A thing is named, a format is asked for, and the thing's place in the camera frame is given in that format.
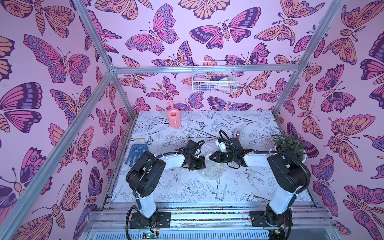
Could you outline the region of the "clear bubble wrap sheet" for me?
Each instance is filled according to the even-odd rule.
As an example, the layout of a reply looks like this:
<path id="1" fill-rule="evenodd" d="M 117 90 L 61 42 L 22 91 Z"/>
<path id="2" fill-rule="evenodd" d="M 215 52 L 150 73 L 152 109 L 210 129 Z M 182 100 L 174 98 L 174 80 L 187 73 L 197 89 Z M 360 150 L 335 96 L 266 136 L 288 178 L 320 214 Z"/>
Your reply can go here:
<path id="1" fill-rule="evenodd" d="M 217 180 L 220 179 L 225 171 L 225 165 L 222 163 L 217 163 L 209 159 L 211 154 L 205 157 L 205 168 L 199 170 L 199 174 L 202 178 L 207 180 Z"/>

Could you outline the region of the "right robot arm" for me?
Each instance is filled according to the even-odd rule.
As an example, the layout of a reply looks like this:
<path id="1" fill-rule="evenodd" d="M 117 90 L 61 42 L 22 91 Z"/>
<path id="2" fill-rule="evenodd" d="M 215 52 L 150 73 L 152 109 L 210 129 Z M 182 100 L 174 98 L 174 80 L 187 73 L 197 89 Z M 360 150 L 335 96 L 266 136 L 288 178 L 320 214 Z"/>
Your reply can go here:
<path id="1" fill-rule="evenodd" d="M 271 227 L 292 220 L 292 205 L 297 196 L 306 190 L 311 173 L 300 157 L 290 148 L 280 150 L 257 151 L 229 147 L 226 151 L 217 151 L 209 156 L 211 161 L 220 164 L 236 163 L 241 167 L 267 167 L 272 170 L 278 188 L 266 211 L 259 215 L 259 222 Z"/>

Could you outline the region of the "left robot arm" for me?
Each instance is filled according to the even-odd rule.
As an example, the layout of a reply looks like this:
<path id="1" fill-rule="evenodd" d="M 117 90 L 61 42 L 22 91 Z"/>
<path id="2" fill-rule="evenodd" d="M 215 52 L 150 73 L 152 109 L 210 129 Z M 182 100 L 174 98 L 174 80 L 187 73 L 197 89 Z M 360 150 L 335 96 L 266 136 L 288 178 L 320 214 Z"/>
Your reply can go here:
<path id="1" fill-rule="evenodd" d="M 194 152 L 169 152 L 156 156 L 144 152 L 126 176 L 126 182 L 133 191 L 140 214 L 151 218 L 157 211 L 153 192 L 164 171 L 185 167 L 190 171 L 204 169 L 205 157 Z"/>

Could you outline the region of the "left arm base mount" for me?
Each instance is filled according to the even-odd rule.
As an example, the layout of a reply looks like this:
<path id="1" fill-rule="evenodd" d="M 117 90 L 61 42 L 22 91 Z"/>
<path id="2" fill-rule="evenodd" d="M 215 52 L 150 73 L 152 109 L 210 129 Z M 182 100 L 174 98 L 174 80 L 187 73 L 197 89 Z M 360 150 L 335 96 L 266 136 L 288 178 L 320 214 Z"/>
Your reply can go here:
<path id="1" fill-rule="evenodd" d="M 156 227 L 169 229 L 171 226 L 171 213 L 156 211 L 151 217 L 146 218 L 141 213 L 133 213 L 129 224 L 130 229 L 144 229 Z"/>

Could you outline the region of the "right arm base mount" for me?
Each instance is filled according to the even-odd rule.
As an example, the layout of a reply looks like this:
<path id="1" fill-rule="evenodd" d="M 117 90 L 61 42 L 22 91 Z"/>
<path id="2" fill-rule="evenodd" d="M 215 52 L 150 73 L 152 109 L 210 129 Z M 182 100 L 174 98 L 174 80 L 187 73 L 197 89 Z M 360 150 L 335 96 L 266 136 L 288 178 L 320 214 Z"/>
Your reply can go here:
<path id="1" fill-rule="evenodd" d="M 285 211 L 281 215 L 277 215 L 272 210 L 251 211 L 250 221 L 253 227 L 283 229 L 284 227 L 293 226 L 290 210 Z"/>

